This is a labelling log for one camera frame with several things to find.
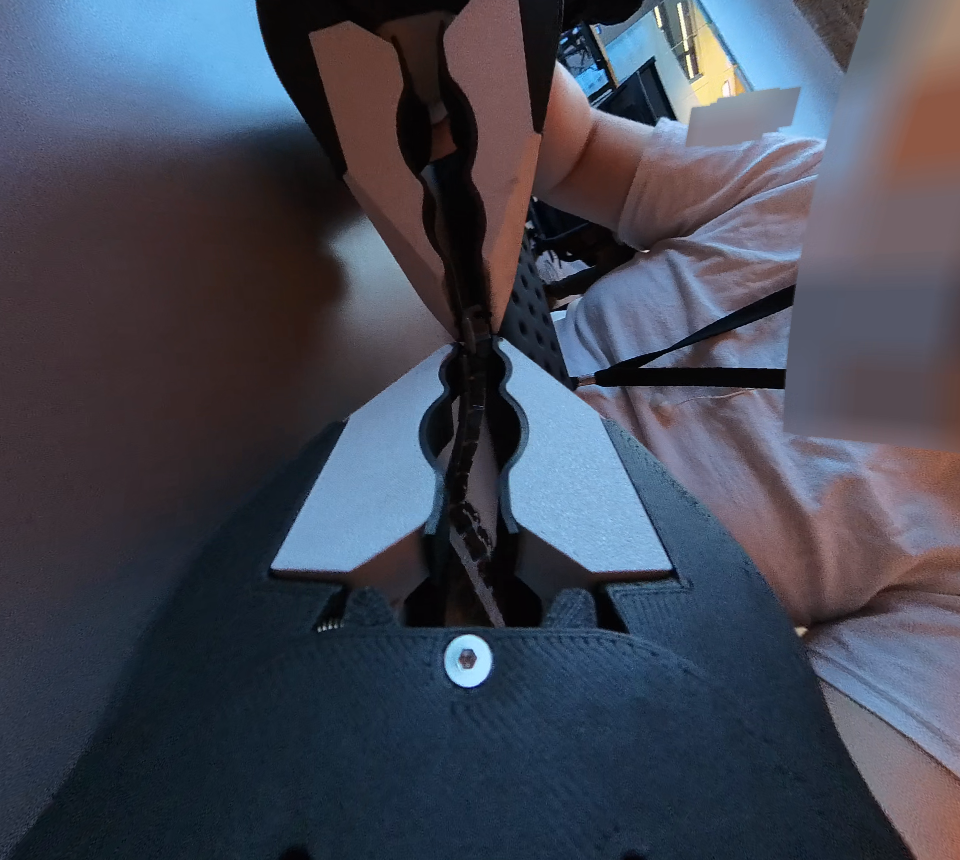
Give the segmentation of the person's right forearm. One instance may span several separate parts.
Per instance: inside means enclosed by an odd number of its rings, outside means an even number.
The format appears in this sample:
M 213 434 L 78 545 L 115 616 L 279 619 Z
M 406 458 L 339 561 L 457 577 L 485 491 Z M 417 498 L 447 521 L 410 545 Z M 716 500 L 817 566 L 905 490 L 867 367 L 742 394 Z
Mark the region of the person's right forearm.
M 544 123 L 534 196 L 612 229 L 654 128 L 594 109 L 559 62 Z

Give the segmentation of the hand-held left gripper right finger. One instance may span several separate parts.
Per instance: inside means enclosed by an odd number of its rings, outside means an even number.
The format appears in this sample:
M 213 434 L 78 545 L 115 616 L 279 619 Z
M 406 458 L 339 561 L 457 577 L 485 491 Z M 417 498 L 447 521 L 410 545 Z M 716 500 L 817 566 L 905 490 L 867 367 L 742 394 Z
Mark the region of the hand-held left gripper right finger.
M 541 600 L 599 583 L 666 578 L 673 566 L 601 416 L 534 361 L 496 340 L 500 392 L 519 420 L 503 472 L 487 423 L 487 513 L 519 535 L 515 575 Z

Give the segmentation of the black office chair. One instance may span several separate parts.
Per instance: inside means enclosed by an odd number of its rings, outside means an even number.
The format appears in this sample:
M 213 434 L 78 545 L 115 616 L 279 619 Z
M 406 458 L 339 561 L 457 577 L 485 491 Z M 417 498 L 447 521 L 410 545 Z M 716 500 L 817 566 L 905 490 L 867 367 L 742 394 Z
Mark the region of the black office chair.
M 644 62 L 619 86 L 606 91 L 594 108 L 649 126 L 665 118 L 676 121 L 655 62 L 653 58 Z

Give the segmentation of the grey desk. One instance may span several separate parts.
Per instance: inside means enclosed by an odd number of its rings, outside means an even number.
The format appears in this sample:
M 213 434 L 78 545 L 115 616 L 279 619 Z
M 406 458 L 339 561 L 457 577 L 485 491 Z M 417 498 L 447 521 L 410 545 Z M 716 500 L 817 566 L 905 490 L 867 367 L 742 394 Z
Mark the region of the grey desk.
M 1 0 L 2 856 L 195 552 L 445 336 L 255 0 Z

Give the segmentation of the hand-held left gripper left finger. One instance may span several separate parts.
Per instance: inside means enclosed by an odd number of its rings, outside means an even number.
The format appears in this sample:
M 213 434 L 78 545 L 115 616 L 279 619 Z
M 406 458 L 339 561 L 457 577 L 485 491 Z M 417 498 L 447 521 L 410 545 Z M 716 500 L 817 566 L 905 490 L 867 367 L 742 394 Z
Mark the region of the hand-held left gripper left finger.
M 271 563 L 287 579 L 417 587 L 453 438 L 446 345 L 349 416 Z

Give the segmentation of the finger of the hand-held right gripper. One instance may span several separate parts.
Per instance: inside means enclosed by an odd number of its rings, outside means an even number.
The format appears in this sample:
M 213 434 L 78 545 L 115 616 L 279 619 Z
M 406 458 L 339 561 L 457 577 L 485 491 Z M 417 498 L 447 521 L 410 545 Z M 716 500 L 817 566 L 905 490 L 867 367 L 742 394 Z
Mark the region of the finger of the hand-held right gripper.
M 482 257 L 499 331 L 517 273 L 541 136 L 534 130 L 520 0 L 470 0 L 443 36 L 447 69 L 473 113 L 471 179 L 486 213 Z
M 451 337 L 457 335 L 443 252 L 448 246 L 436 179 L 413 170 L 398 115 L 403 72 L 415 101 L 440 100 L 440 20 L 394 20 L 371 32 L 350 21 L 309 34 L 342 155 L 344 181 L 373 222 L 414 291 Z

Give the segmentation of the black perforated panel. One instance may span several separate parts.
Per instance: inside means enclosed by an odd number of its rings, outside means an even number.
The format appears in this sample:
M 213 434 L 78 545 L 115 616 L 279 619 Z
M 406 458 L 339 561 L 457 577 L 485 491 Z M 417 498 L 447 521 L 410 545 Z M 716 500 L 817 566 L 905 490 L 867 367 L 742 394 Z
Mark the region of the black perforated panel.
M 562 355 L 545 284 L 536 267 L 527 233 L 521 244 L 519 264 L 499 336 L 572 390 L 574 383 Z

